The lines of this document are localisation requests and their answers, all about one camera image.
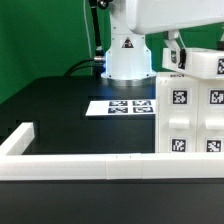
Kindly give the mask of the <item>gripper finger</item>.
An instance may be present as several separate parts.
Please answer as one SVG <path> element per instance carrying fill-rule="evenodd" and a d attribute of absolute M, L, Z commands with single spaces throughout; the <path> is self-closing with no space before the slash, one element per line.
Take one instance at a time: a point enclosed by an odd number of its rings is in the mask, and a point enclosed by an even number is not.
<path fill-rule="evenodd" d="M 186 65 L 186 47 L 178 30 L 165 31 L 163 39 L 166 48 L 163 49 L 162 66 L 166 69 L 184 69 Z"/>

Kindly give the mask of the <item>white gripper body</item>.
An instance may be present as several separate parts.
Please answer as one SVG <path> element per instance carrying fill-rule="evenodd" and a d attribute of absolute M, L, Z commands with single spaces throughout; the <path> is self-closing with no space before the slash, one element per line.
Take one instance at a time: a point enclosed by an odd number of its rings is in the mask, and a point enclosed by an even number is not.
<path fill-rule="evenodd" d="M 127 24 L 137 34 L 224 22 L 224 0 L 127 0 Z"/>

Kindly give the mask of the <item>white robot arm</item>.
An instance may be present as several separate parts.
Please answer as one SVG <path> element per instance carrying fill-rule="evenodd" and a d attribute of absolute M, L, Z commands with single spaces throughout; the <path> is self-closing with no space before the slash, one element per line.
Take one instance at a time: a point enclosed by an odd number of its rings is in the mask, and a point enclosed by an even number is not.
<path fill-rule="evenodd" d="M 180 47 L 184 28 L 224 22 L 224 0 L 112 0 L 109 4 L 111 46 L 105 78 L 118 81 L 153 77 L 147 34 L 163 32 L 167 47 L 162 66 L 202 79 L 224 77 L 224 52 Z"/>

